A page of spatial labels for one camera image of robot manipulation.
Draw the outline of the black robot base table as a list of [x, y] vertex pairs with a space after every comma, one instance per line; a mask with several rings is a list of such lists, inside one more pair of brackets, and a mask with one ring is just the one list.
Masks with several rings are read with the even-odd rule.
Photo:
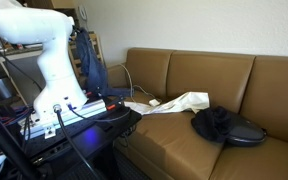
[[[65, 130], [83, 157], [90, 159], [141, 119], [142, 115], [138, 112], [128, 107], [120, 107], [112, 112], [67, 125]], [[44, 136], [39, 136], [25, 141], [26, 154], [34, 165], [54, 163], [57, 166], [71, 166], [81, 162], [61, 128], [56, 130], [55, 137], [45, 139]]]

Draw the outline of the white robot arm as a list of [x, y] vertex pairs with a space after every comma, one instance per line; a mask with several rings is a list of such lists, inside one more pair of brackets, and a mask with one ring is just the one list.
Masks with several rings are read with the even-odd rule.
[[80, 88], [68, 55], [74, 20], [51, 9], [24, 7], [15, 0], [0, 0], [0, 37], [11, 44], [42, 44], [37, 64], [46, 85], [34, 100], [35, 117], [55, 120], [55, 107], [82, 108], [87, 98]]

